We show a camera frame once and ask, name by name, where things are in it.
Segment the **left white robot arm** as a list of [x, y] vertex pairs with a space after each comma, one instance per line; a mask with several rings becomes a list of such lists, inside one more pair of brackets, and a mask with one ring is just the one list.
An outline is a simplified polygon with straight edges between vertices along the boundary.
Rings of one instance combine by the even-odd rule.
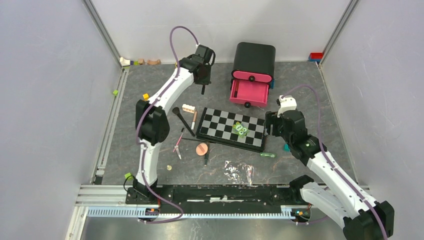
[[175, 101], [192, 84], [205, 87], [211, 82], [215, 52], [199, 44], [194, 54], [182, 58], [165, 84], [148, 100], [136, 103], [136, 134], [140, 145], [139, 168], [133, 188], [145, 204], [157, 198], [157, 165], [162, 142], [170, 133], [168, 113]]

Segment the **beige white makeup pen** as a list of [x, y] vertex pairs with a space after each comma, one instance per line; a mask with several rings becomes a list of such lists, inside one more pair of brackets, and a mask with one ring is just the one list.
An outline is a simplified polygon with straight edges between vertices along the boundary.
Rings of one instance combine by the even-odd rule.
[[192, 119], [191, 128], [190, 128], [191, 130], [195, 129], [197, 115], [198, 115], [198, 112], [195, 110], [194, 113], [193, 113], [193, 119]]

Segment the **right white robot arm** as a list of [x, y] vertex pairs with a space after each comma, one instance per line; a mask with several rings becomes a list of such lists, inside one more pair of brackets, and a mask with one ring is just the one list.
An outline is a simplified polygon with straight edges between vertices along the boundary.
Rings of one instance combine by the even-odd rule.
[[289, 183], [289, 199], [307, 202], [342, 229], [347, 240], [386, 240], [394, 233], [395, 210], [388, 201], [377, 201], [363, 190], [336, 162], [320, 139], [308, 133], [296, 100], [280, 95], [278, 111], [265, 116], [266, 132], [282, 137], [290, 153], [324, 181], [321, 188], [307, 175]]

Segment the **green tube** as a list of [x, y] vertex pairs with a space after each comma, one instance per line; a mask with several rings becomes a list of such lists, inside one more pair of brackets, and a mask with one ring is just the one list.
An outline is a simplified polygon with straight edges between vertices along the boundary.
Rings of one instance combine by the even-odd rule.
[[261, 152], [259, 155], [261, 157], [266, 157], [266, 158], [275, 158], [276, 157], [275, 153], [269, 153], [269, 152]]

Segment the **black eyeliner pencil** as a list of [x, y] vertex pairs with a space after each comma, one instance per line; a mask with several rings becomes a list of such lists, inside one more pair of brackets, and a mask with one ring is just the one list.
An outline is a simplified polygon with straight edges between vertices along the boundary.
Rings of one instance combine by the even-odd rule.
[[208, 161], [209, 161], [209, 156], [210, 156], [210, 143], [206, 142], [206, 153], [204, 155], [204, 166], [208, 165]]

